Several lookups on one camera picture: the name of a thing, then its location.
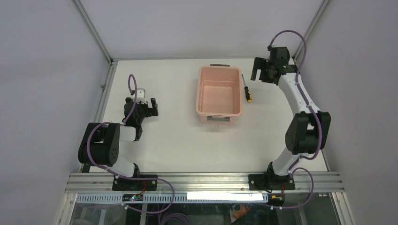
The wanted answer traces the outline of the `yellow black screwdriver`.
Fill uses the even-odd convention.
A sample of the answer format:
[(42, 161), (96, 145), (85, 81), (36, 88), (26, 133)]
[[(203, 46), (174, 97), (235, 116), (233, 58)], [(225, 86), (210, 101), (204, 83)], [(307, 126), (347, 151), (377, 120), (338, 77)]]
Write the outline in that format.
[(245, 98), (246, 98), (247, 102), (250, 103), (250, 102), (252, 102), (252, 95), (251, 95), (251, 93), (250, 93), (250, 91), (248, 89), (248, 86), (246, 85), (244, 75), (242, 74), (241, 76), (242, 76), (242, 82), (243, 82), (243, 85), (244, 85)]

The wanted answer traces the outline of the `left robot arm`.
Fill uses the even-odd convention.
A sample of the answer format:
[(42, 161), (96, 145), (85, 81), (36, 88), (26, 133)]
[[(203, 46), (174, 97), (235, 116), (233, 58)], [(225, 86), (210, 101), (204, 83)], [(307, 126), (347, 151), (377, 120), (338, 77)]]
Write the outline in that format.
[(78, 160), (82, 164), (97, 166), (123, 178), (123, 184), (129, 190), (136, 190), (141, 185), (141, 175), (137, 164), (119, 154), (120, 142), (137, 142), (143, 133), (142, 123), (145, 118), (158, 116), (158, 104), (150, 99), (149, 106), (145, 98), (127, 97), (124, 105), (122, 124), (104, 122), (89, 123), (78, 150)]

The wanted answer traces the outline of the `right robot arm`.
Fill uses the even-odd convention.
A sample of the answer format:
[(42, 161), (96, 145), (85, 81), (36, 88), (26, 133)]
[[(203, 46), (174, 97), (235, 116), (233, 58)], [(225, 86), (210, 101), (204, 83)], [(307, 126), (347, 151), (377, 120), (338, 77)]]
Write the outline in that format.
[(269, 164), (263, 175), (265, 185), (271, 190), (276, 190), (284, 182), (290, 181), (300, 160), (313, 160), (323, 149), (331, 115), (322, 112), (309, 97), (298, 67), (290, 63), (288, 48), (270, 45), (268, 51), (268, 59), (254, 59), (251, 80), (255, 80), (257, 71), (260, 71), (259, 79), (280, 88), (293, 114), (285, 133), (286, 147), (280, 156)]

